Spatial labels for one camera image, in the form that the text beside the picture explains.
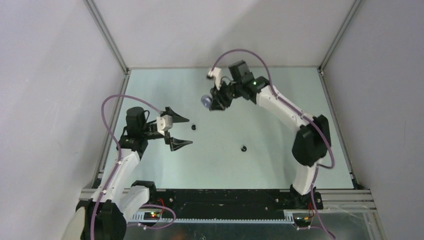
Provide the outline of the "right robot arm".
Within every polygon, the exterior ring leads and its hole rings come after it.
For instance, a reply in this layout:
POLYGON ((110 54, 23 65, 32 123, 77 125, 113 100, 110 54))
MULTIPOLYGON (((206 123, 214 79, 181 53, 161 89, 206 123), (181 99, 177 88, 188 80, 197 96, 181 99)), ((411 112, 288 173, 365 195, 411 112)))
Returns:
POLYGON ((206 78, 214 86, 209 95, 201 98, 202 104, 210 111, 224 111, 233 100, 244 98, 286 125, 295 134, 291 152, 297 162, 286 202, 296 209, 309 207, 321 160, 332 153, 329 120, 324 115, 305 113, 276 90, 270 77, 255 77, 245 61, 238 61, 228 69, 232 77, 229 83, 224 81, 221 68, 213 66, 208 70, 206 78))

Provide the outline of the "purple charging case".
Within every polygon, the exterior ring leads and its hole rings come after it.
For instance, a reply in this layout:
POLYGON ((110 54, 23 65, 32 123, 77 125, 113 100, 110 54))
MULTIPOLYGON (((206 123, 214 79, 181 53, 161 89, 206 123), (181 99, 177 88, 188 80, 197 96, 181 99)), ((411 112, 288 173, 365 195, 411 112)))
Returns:
POLYGON ((213 98, 210 95, 203 95, 200 100, 201 100, 202 105, 205 108, 207 108, 207 109, 211 108, 213 98))

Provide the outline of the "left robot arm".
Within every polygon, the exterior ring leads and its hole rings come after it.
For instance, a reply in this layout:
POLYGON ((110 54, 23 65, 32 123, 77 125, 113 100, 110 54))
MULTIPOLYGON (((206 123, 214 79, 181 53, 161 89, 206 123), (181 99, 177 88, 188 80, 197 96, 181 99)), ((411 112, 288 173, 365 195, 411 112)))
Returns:
POLYGON ((190 145, 190 140, 180 140, 170 135, 169 130, 176 123, 189 119, 166 107, 159 112, 156 120, 148 122, 146 110, 140 106, 126 111, 126 125, 117 142, 117 157, 112 170, 102 178, 93 195, 81 200, 77 209, 84 212, 82 230, 78 240, 122 240, 127 224, 138 209, 153 208, 158 194, 150 186, 135 184, 124 193, 125 184, 140 164, 150 140, 164 139, 171 151, 190 145))

